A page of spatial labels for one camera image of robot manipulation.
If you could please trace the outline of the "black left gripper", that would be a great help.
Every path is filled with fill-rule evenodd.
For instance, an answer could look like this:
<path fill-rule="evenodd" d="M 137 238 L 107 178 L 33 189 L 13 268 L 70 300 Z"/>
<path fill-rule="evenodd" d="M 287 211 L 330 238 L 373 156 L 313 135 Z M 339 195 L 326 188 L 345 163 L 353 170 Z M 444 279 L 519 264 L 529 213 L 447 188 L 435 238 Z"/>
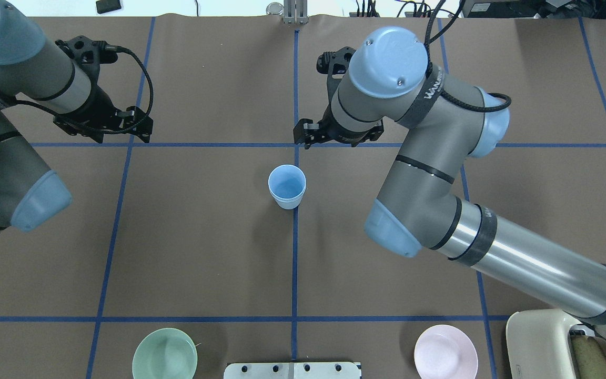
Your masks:
<path fill-rule="evenodd" d="M 146 111 L 137 106 L 120 110 L 103 89 L 94 87 L 86 104 L 76 111 L 56 115 L 53 123 L 70 136 L 89 137 L 97 143 L 103 143 L 106 135 L 117 134 L 132 134 L 149 143 L 153 133 L 152 107 L 153 102 L 149 101 Z"/>

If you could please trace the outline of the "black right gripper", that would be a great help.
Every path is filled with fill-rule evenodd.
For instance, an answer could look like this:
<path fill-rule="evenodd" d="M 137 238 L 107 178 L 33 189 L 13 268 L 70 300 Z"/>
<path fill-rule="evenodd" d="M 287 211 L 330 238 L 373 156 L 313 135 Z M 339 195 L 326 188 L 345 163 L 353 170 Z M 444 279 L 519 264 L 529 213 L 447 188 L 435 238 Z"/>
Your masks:
<path fill-rule="evenodd" d="M 381 119 L 364 122 L 349 115 L 343 109 L 327 106 L 322 119 L 313 122 L 310 118 L 301 118 L 293 129 L 294 144 L 310 148 L 313 144 L 329 141 L 355 147 L 364 142 L 377 141 L 384 133 Z"/>

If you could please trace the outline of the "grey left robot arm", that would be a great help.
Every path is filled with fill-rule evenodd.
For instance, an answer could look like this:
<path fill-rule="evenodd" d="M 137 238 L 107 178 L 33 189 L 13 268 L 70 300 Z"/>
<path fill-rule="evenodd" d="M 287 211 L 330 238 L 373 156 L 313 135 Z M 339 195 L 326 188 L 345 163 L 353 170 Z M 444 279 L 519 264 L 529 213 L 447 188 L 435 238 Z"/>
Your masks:
<path fill-rule="evenodd" d="M 5 109 L 31 106 L 52 115 L 66 134 L 96 143 L 118 134 L 149 142 L 153 103 L 146 110 L 120 110 L 98 84 L 101 65 L 116 62 L 119 54 L 135 57 L 124 46 L 86 36 L 53 41 L 13 4 L 0 1 L 0 233 L 10 226 L 32 231 L 73 200 Z"/>

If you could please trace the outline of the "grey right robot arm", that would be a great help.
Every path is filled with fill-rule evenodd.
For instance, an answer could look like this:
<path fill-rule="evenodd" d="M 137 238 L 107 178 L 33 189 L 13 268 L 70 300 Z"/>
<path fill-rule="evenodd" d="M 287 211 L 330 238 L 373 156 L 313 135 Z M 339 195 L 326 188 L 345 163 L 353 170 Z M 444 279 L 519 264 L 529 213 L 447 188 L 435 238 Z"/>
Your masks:
<path fill-rule="evenodd" d="M 448 43 L 409 29 L 376 29 L 357 48 L 326 51 L 319 122 L 301 118 L 294 142 L 375 141 L 384 119 L 407 129 L 364 226 L 378 245 L 413 257 L 423 248 L 553 305 L 606 339 L 606 264 L 592 261 L 476 203 L 456 196 L 468 160 L 488 156 L 510 124 L 511 98 L 455 77 Z M 440 45 L 442 64 L 431 60 Z"/>

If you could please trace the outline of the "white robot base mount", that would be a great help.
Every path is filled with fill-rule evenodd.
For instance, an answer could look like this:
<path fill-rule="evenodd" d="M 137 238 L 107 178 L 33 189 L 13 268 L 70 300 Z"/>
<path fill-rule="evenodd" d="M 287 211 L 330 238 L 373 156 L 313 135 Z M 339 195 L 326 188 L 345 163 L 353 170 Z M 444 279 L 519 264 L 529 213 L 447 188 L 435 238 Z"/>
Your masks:
<path fill-rule="evenodd" d="M 354 362 L 233 363 L 224 378 L 363 378 L 361 364 Z"/>

